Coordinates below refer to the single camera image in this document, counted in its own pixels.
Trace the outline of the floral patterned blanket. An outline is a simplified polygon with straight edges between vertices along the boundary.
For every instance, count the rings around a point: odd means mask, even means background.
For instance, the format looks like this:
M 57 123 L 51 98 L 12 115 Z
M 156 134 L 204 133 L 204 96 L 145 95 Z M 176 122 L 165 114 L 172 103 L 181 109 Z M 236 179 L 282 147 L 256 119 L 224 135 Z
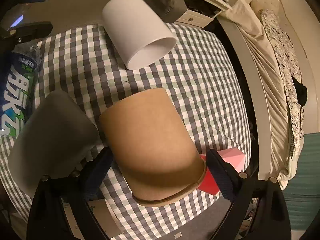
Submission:
M 260 20 L 274 50 L 284 84 L 292 127 L 290 158 L 293 158 L 298 155 L 300 139 L 304 135 L 304 106 L 298 102 L 298 94 L 295 88 L 295 81 L 302 82 L 302 74 L 293 43 L 287 33 L 281 29 L 278 16 L 273 10 L 263 9 L 260 11 Z

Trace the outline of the white drawer cabinet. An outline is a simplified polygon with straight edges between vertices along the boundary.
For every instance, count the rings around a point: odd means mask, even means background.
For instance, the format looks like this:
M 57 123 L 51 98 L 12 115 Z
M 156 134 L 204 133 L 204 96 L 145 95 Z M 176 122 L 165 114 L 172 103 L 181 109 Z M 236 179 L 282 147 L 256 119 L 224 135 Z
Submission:
M 188 25 L 191 27 L 203 29 L 219 16 L 222 12 L 231 9 L 228 0 L 183 0 L 187 6 L 177 24 Z

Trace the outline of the pink red box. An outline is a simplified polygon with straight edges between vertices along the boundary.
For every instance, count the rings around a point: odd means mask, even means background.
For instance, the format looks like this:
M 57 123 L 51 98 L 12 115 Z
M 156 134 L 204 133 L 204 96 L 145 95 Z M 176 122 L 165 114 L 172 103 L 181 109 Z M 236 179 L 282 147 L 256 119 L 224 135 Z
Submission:
M 232 202 L 239 191 L 238 173 L 244 167 L 245 154 L 238 148 L 210 149 L 200 157 L 206 162 L 207 169 L 198 189 L 212 195 L 221 192 Z

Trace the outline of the teal fabric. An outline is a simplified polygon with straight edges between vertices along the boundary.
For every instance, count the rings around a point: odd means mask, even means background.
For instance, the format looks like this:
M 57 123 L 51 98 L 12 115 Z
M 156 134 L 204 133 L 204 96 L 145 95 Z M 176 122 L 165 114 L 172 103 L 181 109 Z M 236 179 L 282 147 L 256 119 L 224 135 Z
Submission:
M 292 230 L 306 230 L 319 211 L 319 134 L 304 135 L 297 172 L 283 191 Z

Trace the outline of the brown paper cup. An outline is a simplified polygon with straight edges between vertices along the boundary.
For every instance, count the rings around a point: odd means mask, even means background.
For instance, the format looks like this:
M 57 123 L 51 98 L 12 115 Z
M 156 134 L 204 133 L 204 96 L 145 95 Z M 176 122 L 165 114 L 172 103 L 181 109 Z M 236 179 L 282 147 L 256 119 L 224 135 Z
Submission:
M 118 101 L 100 115 L 99 124 L 138 204 L 172 204 L 203 181 L 205 161 L 165 89 Z

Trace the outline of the grey paper cup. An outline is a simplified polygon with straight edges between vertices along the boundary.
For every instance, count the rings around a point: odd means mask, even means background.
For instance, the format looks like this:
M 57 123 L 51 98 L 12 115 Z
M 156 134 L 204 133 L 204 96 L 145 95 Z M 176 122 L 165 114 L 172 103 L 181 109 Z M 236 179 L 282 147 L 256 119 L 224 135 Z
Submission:
M 55 90 L 39 104 L 10 151 L 12 179 L 33 197 L 42 176 L 68 176 L 98 137 L 96 126 L 74 100 Z

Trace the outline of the white paper cup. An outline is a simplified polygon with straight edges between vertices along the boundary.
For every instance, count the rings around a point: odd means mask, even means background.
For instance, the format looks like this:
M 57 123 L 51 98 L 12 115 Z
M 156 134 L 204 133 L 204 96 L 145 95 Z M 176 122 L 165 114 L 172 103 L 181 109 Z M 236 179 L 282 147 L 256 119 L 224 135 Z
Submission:
M 144 0 L 110 0 L 102 10 L 105 31 L 128 70 L 167 55 L 177 38 Z

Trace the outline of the plastic water bottle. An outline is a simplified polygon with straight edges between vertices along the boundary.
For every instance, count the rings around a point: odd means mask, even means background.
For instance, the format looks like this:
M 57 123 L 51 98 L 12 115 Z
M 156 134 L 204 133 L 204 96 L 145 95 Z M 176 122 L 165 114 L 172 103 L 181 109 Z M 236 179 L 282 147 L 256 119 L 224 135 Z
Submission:
M 29 118 L 31 96 L 41 63 L 35 43 L 17 45 L 1 69 L 1 136 L 18 137 Z

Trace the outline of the beige bed sheet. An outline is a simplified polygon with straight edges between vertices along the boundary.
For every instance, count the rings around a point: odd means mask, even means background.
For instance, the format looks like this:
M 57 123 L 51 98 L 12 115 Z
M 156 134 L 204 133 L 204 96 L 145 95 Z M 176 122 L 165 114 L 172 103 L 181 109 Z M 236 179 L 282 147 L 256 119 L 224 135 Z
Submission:
M 298 155 L 290 158 L 292 146 L 292 127 L 289 107 L 286 100 L 283 80 L 274 50 L 267 38 L 260 20 L 260 11 L 264 8 L 256 1 L 231 0 L 232 8 L 223 13 L 223 17 L 234 22 L 240 29 L 257 66 L 266 95 L 268 113 L 271 122 L 271 168 L 269 175 L 276 177 L 281 189 L 296 175 L 298 159 L 304 144 L 304 135 L 300 139 Z M 305 106 L 307 88 L 295 81 L 298 102 Z

